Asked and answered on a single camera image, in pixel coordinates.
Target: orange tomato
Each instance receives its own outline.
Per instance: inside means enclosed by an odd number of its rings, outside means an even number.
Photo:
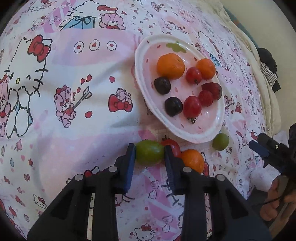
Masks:
[[[200,72],[202,73],[202,78],[204,80],[210,80],[214,77],[216,73],[216,67],[214,63],[208,58],[203,58],[199,60],[196,63],[195,67],[200,70]]]
[[[188,149],[183,151],[181,153],[181,158],[185,166],[190,167],[198,173],[203,172],[205,168],[205,160],[197,150]]]
[[[176,80],[182,77],[185,71],[183,60],[174,53],[168,53],[160,56],[157,61],[157,73],[161,77],[167,77],[169,80]]]

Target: white plate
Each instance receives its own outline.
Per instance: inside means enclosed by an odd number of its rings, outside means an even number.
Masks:
[[[176,42],[179,45],[179,47],[174,45],[177,49],[167,47],[168,43]],[[151,35],[145,38],[135,52],[135,76],[146,104],[151,112],[176,136],[196,144],[208,142],[219,133],[224,121],[223,98],[214,101],[210,107],[203,107],[195,124],[185,118],[183,113],[170,117],[165,112],[164,103],[172,96],[178,97],[184,103],[188,96],[198,96],[202,90],[202,84],[207,82],[220,84],[220,82],[215,75],[211,80],[203,80],[198,86],[190,85],[185,80],[185,70],[181,78],[171,81],[171,91],[166,95],[160,95],[154,87],[154,80],[159,77],[156,66],[159,57],[167,53],[180,56],[186,69],[195,66],[198,60],[205,58],[194,46],[169,34]]]

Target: cable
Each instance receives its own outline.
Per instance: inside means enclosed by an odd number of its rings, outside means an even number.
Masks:
[[[276,200],[279,200],[279,199],[281,199],[282,197],[283,197],[283,195],[280,196],[280,197],[278,197],[278,198],[272,199],[272,200],[270,200],[270,201],[268,201],[268,202],[264,202],[264,203],[259,203],[259,204],[256,204],[256,205],[252,205],[252,207],[263,206],[263,205],[265,205],[265,204],[268,204],[268,203],[274,202],[274,201],[276,201]]]

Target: red cherry tomato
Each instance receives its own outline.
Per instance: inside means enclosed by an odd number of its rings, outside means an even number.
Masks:
[[[196,96],[189,96],[183,104],[183,113],[186,118],[193,119],[202,112],[202,105]]]
[[[163,146],[170,145],[172,148],[173,154],[175,157],[179,157],[181,155],[181,149],[177,142],[172,139],[166,139],[160,143]]]
[[[190,84],[197,85],[202,80],[202,73],[196,67],[191,67],[187,70],[185,78]]]

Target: red berry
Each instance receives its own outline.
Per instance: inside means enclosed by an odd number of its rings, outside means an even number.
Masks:
[[[200,100],[200,103],[202,106],[210,106],[214,102],[214,98],[211,92],[202,90],[200,94],[198,95],[198,98]]]
[[[202,89],[211,92],[214,100],[219,100],[222,96],[222,87],[218,83],[205,83],[202,85]]]
[[[197,85],[202,80],[202,74],[199,69],[191,67],[187,70],[185,78],[190,84]]]
[[[189,96],[183,105],[183,113],[186,118],[193,119],[202,112],[202,105],[196,96]]]

